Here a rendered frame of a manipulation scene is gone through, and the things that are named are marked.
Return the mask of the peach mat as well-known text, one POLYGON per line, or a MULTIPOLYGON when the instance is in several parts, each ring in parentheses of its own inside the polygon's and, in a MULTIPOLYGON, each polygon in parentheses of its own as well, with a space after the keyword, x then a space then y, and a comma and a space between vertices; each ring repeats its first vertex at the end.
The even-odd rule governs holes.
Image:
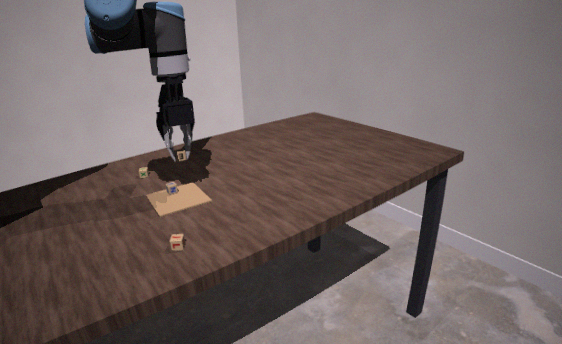
POLYGON ((177 186, 178 193, 166 190, 146 195, 159 217, 199 206, 212 200, 193 182, 177 186))

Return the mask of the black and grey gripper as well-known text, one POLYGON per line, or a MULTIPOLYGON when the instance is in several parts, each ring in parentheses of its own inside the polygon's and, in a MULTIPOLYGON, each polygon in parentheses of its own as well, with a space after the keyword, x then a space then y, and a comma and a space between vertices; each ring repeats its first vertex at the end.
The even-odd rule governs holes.
POLYGON ((185 98, 183 96, 182 83, 183 80, 186 79, 186 73, 182 75, 177 75, 176 77, 156 76, 156 79, 157 82, 166 82, 165 83, 166 96, 164 100, 159 101, 160 104, 158 105, 158 107, 161 109, 159 110, 159 112, 156 112, 157 114, 156 124, 157 124, 158 131, 171 157, 176 162, 176 154, 175 154, 176 152, 174 151, 174 149, 171 149, 171 147, 173 147, 174 145, 171 133, 173 133, 173 128, 172 128, 173 126, 180 125, 180 129, 184 134, 183 142, 185 144, 184 150, 186 153, 186 160, 187 160, 190 154, 191 143, 192 143, 191 141, 193 137, 192 131, 193 131, 195 120, 194 120, 193 102, 189 98, 187 97, 185 98), (174 80, 176 78, 178 79, 174 80), (177 83, 177 88, 175 87, 176 83, 177 83), (166 87, 168 87, 168 91, 166 90, 166 87), (169 96, 169 87, 170 87, 171 96, 169 96), (166 113, 166 122, 165 122, 165 113, 166 113), (187 133, 187 129, 189 134, 187 133))

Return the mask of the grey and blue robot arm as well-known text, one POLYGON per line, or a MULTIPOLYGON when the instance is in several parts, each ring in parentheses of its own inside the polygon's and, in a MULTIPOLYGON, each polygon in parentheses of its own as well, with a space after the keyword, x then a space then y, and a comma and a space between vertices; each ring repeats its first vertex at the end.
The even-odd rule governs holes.
POLYGON ((189 71, 180 4, 147 2, 143 9, 136 9, 136 0, 84 0, 84 7, 86 35, 93 53, 148 48, 153 76, 176 77, 189 71))

